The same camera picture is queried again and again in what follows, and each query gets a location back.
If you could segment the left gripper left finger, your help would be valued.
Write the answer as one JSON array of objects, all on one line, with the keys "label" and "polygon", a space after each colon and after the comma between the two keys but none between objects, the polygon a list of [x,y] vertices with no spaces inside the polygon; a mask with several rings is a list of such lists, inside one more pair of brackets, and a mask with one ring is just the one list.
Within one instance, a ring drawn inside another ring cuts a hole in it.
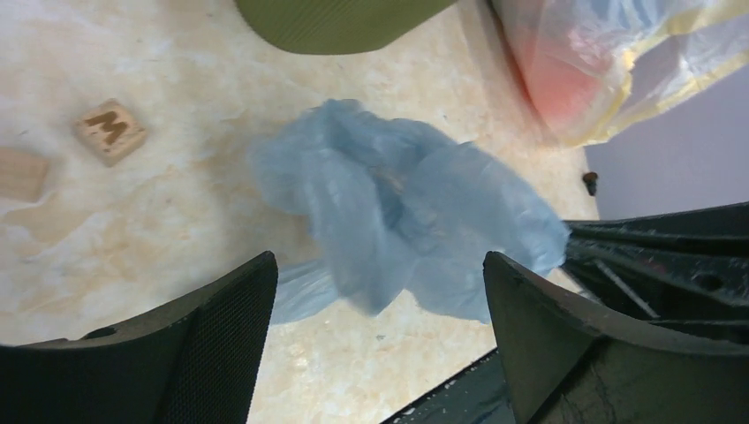
[{"label": "left gripper left finger", "polygon": [[246,422],[277,279],[264,252],[81,339],[3,346],[2,422]]}]

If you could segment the blue plastic trash bag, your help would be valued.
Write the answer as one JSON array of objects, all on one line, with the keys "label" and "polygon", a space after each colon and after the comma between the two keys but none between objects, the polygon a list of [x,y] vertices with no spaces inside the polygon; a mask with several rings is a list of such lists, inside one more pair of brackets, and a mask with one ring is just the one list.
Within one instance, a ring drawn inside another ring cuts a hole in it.
[{"label": "blue plastic trash bag", "polygon": [[564,263],[569,227],[511,168],[354,100],[306,111],[257,147],[252,168],[262,199],[305,217],[321,249],[281,270],[274,324],[339,299],[376,315],[402,291],[431,313],[486,323],[487,253],[541,276]]}]

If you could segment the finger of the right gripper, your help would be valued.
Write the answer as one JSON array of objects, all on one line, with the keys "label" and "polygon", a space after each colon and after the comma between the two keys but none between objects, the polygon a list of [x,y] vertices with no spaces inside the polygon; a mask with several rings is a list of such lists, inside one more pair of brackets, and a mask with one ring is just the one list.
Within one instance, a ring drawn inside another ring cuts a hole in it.
[{"label": "finger of the right gripper", "polygon": [[572,243],[564,272],[619,313],[697,337],[748,338],[748,261]]},{"label": "finger of the right gripper", "polygon": [[748,204],[608,221],[568,221],[571,238],[681,254],[746,258]]}]

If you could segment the green mesh trash bin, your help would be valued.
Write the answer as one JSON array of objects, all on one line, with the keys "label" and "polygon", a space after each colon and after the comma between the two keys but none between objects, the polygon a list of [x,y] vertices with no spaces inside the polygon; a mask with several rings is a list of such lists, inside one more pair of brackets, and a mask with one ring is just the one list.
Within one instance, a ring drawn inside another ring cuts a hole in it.
[{"label": "green mesh trash bin", "polygon": [[350,55],[391,44],[454,4],[451,0],[245,0],[243,20],[295,54]]}]

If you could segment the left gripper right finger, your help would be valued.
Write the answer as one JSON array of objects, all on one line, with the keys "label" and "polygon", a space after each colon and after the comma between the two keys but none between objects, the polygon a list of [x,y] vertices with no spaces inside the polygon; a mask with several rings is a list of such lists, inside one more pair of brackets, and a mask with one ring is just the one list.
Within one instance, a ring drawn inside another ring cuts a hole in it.
[{"label": "left gripper right finger", "polygon": [[747,422],[747,321],[639,320],[504,254],[483,267],[516,422]]}]

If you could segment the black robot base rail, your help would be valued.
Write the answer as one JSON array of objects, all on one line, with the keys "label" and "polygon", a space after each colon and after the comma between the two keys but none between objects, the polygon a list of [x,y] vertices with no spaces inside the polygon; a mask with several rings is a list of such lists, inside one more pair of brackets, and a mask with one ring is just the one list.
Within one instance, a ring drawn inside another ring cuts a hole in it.
[{"label": "black robot base rail", "polygon": [[514,424],[499,351],[493,349],[423,396],[386,424]]}]

